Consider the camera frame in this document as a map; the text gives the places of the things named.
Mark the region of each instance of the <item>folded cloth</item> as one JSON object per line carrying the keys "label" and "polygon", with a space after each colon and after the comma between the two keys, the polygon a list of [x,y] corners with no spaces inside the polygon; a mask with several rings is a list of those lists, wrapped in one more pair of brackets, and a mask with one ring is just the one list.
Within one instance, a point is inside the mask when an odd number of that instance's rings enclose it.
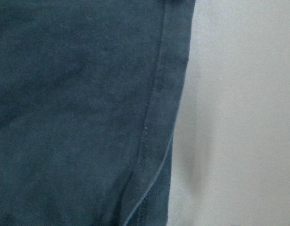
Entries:
{"label": "folded cloth", "polygon": [[163,226],[195,0],[0,0],[0,226]]}

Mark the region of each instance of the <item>denim fabric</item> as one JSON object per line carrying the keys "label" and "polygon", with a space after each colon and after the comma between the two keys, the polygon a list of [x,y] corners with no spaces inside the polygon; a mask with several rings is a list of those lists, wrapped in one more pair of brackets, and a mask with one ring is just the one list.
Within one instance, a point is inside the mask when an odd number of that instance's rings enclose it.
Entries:
{"label": "denim fabric", "polygon": [[162,226],[194,0],[0,0],[0,226]]}

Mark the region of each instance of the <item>white wall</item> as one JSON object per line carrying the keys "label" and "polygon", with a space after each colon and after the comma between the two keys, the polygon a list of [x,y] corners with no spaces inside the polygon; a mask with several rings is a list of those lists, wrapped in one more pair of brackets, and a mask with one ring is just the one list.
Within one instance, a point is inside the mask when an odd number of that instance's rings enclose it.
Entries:
{"label": "white wall", "polygon": [[169,226],[290,226],[290,0],[197,0]]}

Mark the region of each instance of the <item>blue cloth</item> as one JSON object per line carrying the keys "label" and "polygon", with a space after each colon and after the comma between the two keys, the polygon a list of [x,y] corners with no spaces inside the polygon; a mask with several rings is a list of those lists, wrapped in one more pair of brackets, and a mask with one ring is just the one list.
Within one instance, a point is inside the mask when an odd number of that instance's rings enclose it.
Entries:
{"label": "blue cloth", "polygon": [[162,226],[194,0],[0,0],[0,226]]}

